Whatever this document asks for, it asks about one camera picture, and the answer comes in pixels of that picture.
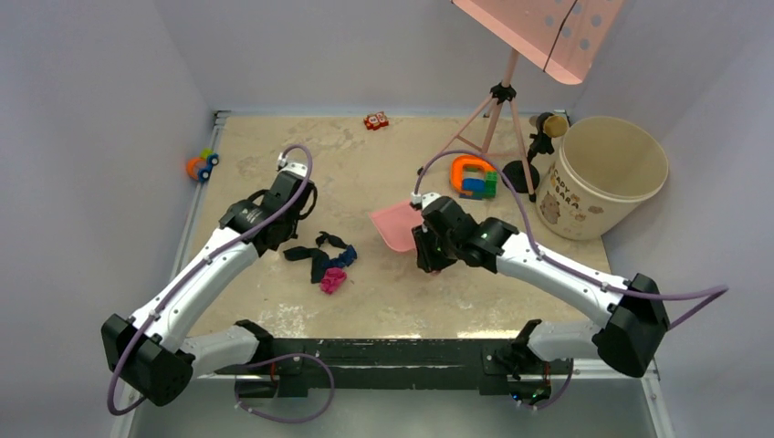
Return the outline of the pink dustpan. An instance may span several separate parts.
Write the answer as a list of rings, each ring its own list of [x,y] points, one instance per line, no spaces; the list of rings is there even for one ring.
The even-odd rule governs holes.
[[[415,249],[413,229],[423,222],[421,213],[409,201],[369,213],[384,243],[393,251],[404,253]]]

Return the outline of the dark blue paper scrap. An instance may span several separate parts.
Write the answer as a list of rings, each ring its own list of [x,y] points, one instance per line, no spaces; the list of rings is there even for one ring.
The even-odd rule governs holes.
[[[328,258],[324,261],[322,267],[327,270],[331,268],[344,269],[351,266],[358,258],[357,251],[352,245],[348,245],[339,255]]]

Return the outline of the round magenta paper ball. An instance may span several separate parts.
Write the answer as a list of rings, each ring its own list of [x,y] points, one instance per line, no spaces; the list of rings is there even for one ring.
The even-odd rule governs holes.
[[[320,280],[319,288],[323,293],[331,295],[340,288],[347,280],[347,277],[347,273],[342,268],[330,267],[325,271],[323,278]]]

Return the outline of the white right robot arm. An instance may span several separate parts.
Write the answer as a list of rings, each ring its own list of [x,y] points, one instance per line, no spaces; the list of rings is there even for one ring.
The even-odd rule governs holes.
[[[585,316],[582,322],[531,320],[512,342],[506,361],[525,371],[545,362],[599,359],[628,377],[642,377],[669,329],[656,283],[638,274],[614,276],[534,244],[513,224],[489,217],[476,221],[452,198],[413,194],[420,212],[413,228],[417,265],[439,272],[458,261],[526,282]]]

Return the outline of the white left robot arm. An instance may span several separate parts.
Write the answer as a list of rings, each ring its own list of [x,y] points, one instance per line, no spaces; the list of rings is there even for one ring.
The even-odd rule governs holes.
[[[269,367],[270,337],[250,321],[214,335],[190,337],[189,331],[244,270],[296,237],[301,211],[315,190],[309,176],[304,164],[279,168],[269,189],[229,206],[204,247],[160,293],[126,318],[108,317],[100,335],[111,371],[111,413],[129,412],[114,401],[121,381],[142,401],[164,406],[202,375],[231,366],[251,373]]]

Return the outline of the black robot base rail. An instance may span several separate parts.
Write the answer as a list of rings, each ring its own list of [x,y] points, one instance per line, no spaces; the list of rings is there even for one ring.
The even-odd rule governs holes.
[[[510,339],[286,339],[275,338],[259,359],[277,365],[221,369],[222,375],[265,376],[267,388],[248,397],[305,397],[312,389],[477,391],[541,400],[571,372],[568,360],[542,362]]]

